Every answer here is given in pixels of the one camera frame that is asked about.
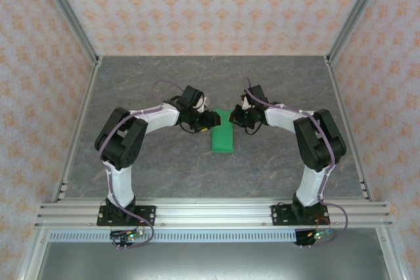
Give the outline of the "green cloth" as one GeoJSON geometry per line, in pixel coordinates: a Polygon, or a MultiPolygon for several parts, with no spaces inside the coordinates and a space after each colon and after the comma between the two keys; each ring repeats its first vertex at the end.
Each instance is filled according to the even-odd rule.
{"type": "Polygon", "coordinates": [[[220,109],[215,110],[220,116],[220,125],[212,129],[211,149],[215,153],[234,152],[234,130],[229,121],[230,112],[220,109]]]}

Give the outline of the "grey metal sheet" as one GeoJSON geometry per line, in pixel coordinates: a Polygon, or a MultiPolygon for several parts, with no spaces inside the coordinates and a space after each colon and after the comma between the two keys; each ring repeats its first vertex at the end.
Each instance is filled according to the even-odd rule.
{"type": "Polygon", "coordinates": [[[352,244],[51,243],[37,280],[390,280],[378,246],[352,244]]]}

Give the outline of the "wide aluminium mounting beam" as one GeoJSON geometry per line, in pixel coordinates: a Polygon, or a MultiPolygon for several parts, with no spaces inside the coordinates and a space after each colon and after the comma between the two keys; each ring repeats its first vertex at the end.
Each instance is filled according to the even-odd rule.
{"type": "MultiPolygon", "coordinates": [[[[271,206],[275,198],[146,198],[139,205],[157,207],[157,229],[245,229],[272,227],[271,206]]],[[[385,202],[360,198],[328,200],[332,228],[393,228],[396,223],[385,202]]],[[[95,228],[98,198],[63,198],[43,203],[35,225],[48,228],[95,228]]]]}

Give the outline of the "aluminium table side rail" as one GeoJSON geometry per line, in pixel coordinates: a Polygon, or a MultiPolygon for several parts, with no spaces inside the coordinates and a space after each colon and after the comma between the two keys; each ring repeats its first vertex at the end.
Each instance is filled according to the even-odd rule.
{"type": "Polygon", "coordinates": [[[91,74],[89,76],[87,86],[85,87],[82,103],[80,105],[80,109],[77,114],[77,120],[76,120],[75,128],[72,134],[72,141],[70,142],[70,146],[68,149],[68,154],[65,159],[64,167],[63,167],[61,175],[58,177],[58,182],[54,188],[54,193],[52,194],[52,198],[51,198],[52,203],[56,203],[60,199],[62,186],[68,182],[68,178],[69,178],[70,171],[72,169],[72,165],[74,161],[74,155],[77,150],[77,145],[78,145],[79,137],[81,134],[81,129],[83,128],[84,120],[87,114],[87,109],[89,107],[89,102],[91,99],[91,94],[93,92],[93,87],[95,85],[96,77],[101,67],[102,60],[103,60],[103,56],[99,56],[93,64],[93,68],[91,70],[91,74]]]}
{"type": "Polygon", "coordinates": [[[341,117],[343,119],[343,124],[346,130],[346,135],[347,135],[347,139],[348,139],[348,143],[350,145],[351,148],[351,152],[352,152],[352,156],[353,156],[353,160],[354,163],[356,165],[356,169],[358,172],[358,177],[359,177],[359,182],[360,182],[360,187],[362,189],[362,194],[364,196],[365,199],[367,199],[369,202],[373,202],[374,201],[374,197],[371,193],[371,189],[369,186],[369,179],[366,176],[366,172],[365,172],[365,168],[362,165],[362,160],[360,158],[360,154],[358,153],[358,148],[352,133],[352,129],[350,126],[350,122],[348,120],[348,115],[345,109],[345,104],[343,102],[343,97],[341,96],[341,92],[339,90],[339,86],[337,83],[337,79],[335,76],[335,73],[333,71],[333,66],[332,63],[329,61],[329,58],[327,55],[324,56],[324,62],[325,62],[325,66],[327,67],[327,71],[331,80],[331,84],[333,86],[333,90],[335,93],[335,97],[337,99],[337,103],[338,103],[338,107],[341,113],[341,117]]]}

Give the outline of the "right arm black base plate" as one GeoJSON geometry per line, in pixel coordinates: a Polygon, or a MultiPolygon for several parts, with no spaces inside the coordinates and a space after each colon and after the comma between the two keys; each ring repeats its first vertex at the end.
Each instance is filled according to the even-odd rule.
{"type": "Polygon", "coordinates": [[[270,210],[273,226],[328,226],[331,223],[327,207],[321,204],[311,207],[278,204],[272,205],[270,210]]]}

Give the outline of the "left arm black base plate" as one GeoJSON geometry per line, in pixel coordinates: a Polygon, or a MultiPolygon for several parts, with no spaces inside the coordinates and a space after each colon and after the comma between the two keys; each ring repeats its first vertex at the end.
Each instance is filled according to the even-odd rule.
{"type": "MultiPolygon", "coordinates": [[[[146,219],[154,225],[156,219],[156,206],[142,206],[135,205],[134,209],[131,212],[137,216],[146,219]]],[[[138,226],[143,224],[143,220],[132,217],[131,215],[126,214],[121,209],[117,208],[116,212],[114,209],[107,207],[106,205],[100,206],[96,224],[97,226],[138,226]]]]}

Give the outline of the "aluminium frame post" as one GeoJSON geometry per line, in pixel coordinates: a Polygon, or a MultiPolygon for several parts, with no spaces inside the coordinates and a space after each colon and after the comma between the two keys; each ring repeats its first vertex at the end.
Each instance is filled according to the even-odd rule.
{"type": "Polygon", "coordinates": [[[60,9],[61,13],[64,15],[67,23],[73,31],[73,34],[79,41],[83,52],[86,54],[87,58],[93,63],[96,64],[99,56],[96,53],[91,41],[89,40],[81,22],[79,21],[77,15],[75,14],[69,0],[54,0],[60,9]]]}
{"type": "Polygon", "coordinates": [[[329,54],[325,56],[327,65],[332,66],[334,62],[339,58],[341,51],[346,45],[370,1],[371,0],[356,0],[355,5],[353,6],[349,16],[341,28],[329,54]]]}

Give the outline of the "short aluminium frame strut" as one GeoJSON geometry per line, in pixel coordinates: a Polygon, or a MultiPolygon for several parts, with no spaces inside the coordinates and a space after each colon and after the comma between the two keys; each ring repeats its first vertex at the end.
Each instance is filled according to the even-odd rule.
{"type": "Polygon", "coordinates": [[[49,242],[50,229],[35,230],[23,259],[17,280],[37,280],[49,242]]]}
{"type": "Polygon", "coordinates": [[[392,230],[390,228],[376,228],[375,230],[383,253],[389,279],[406,280],[405,271],[402,268],[399,255],[392,239],[392,230]]]}

